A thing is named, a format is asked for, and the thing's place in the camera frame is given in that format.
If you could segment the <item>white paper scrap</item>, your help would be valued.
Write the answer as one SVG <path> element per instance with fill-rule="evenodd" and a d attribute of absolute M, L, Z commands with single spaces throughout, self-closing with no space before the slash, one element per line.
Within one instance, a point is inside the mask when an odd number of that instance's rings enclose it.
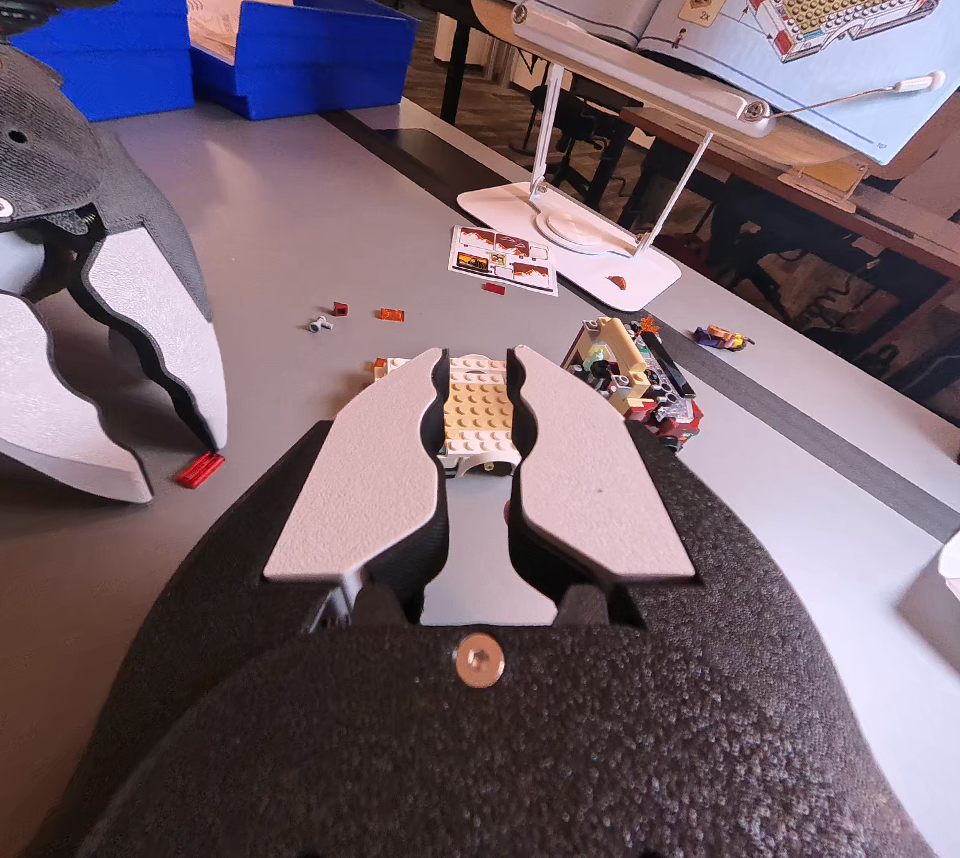
<path fill-rule="evenodd" d="M 294 0 L 186 0 L 190 45 L 234 65 L 242 5 L 292 7 Z"/>

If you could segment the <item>transparent red tile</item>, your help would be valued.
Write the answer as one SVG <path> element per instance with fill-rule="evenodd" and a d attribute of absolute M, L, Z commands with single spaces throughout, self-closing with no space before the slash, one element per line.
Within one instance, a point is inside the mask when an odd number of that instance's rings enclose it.
<path fill-rule="evenodd" d="M 207 451 L 183 468 L 174 481 L 184 489 L 195 491 L 222 468 L 225 460 L 219 452 Z"/>

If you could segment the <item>yellow plastic bin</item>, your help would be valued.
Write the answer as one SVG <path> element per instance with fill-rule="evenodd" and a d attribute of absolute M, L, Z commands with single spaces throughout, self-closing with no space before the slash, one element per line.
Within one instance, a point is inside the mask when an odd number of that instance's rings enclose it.
<path fill-rule="evenodd" d="M 849 161 L 835 160 L 796 168 L 799 178 L 849 196 L 863 179 L 867 167 Z"/>

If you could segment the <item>purple toy minifigure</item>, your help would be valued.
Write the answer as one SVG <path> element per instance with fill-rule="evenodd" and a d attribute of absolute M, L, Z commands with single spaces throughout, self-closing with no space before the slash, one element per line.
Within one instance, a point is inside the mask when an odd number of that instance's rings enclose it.
<path fill-rule="evenodd" d="M 692 340 L 701 347 L 723 349 L 730 352 L 739 352 L 756 344 L 749 336 L 717 325 L 708 325 L 705 328 L 697 327 L 692 334 Z"/>

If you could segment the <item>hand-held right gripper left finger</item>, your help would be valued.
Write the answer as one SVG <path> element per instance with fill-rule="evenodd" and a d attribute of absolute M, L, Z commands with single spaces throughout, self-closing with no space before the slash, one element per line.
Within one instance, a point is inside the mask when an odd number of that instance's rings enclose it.
<path fill-rule="evenodd" d="M 430 348 L 341 408 L 264 568 L 271 581 L 359 585 L 434 521 L 445 525 L 450 357 Z"/>

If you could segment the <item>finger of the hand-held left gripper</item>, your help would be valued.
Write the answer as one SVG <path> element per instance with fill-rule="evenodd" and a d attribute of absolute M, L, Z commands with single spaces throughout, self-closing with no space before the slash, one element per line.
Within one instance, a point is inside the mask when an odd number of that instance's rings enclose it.
<path fill-rule="evenodd" d="M 203 443 L 222 449 L 228 402 L 210 301 L 185 228 L 130 228 L 98 241 L 80 281 L 93 311 L 135 345 L 143 370 L 161 384 Z"/>
<path fill-rule="evenodd" d="M 153 492 L 137 457 L 105 431 L 97 405 L 62 379 L 49 330 L 24 298 L 1 294 L 1 450 L 62 484 L 146 504 Z"/>

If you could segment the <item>sticker sheet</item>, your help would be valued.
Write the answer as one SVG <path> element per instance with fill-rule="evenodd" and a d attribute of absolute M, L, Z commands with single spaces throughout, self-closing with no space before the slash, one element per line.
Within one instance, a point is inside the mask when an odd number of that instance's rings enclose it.
<path fill-rule="evenodd" d="M 558 296 L 555 266 L 547 246 L 479 226 L 451 230 L 448 269 L 496 287 L 510 285 Z"/>

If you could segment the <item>blue plastic bin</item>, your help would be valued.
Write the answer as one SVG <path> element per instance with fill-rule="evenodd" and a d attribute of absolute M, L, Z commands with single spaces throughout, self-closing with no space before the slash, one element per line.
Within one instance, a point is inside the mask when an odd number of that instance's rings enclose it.
<path fill-rule="evenodd" d="M 10 42 L 58 72 L 91 122 L 194 105 L 186 0 L 66 10 Z"/>
<path fill-rule="evenodd" d="M 244 0 L 233 59 L 191 46 L 196 98 L 251 121 L 400 103 L 418 19 L 376 0 Z"/>

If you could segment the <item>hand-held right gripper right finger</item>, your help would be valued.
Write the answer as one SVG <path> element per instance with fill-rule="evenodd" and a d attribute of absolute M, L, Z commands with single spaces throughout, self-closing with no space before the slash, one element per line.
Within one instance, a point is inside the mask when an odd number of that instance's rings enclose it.
<path fill-rule="evenodd" d="M 599 583 L 688 579 L 694 566 L 619 413 L 529 346 L 507 360 L 512 510 L 532 536 Z"/>

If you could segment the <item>red tan brick toy truck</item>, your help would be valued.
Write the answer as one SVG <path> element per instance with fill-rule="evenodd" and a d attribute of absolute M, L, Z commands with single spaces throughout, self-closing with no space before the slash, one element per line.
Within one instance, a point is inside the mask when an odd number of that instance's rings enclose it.
<path fill-rule="evenodd" d="M 624 420 L 647 427 L 673 452 L 697 436 L 703 412 L 687 377 L 658 339 L 635 339 L 630 323 L 586 320 L 561 367 L 604 397 Z M 507 365 L 484 355 L 450 359 L 440 462 L 449 478 L 471 471 L 510 475 L 521 456 L 512 441 Z"/>

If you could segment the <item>grey desk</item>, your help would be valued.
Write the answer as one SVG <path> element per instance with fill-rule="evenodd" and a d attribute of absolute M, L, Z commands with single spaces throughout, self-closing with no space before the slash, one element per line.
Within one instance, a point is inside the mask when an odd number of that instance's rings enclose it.
<path fill-rule="evenodd" d="M 2 460 L 2 856 L 55 809 L 119 664 L 215 520 L 378 356 L 446 347 L 566 354 L 591 304 L 483 291 L 448 271 L 451 207 L 354 134 L 435 132 L 509 181 L 522 171 L 404 101 L 250 122 L 211 105 L 105 125 L 182 217 L 213 306 L 229 408 L 225 464 L 174 482 L 196 441 L 61 293 L 40 306 L 64 378 L 140 455 L 150 504 L 99 501 Z M 348 304 L 333 316 L 332 304 Z M 402 309 L 402 323 L 378 319 Z M 689 367 L 705 413 L 680 454 L 763 542 L 816 622 L 863 732 L 923 836 L 958 856 L 958 600 L 938 574 L 958 530 L 958 429 L 693 271 L 650 305 L 677 332 L 755 346 Z M 306 325 L 326 316 L 333 330 Z"/>

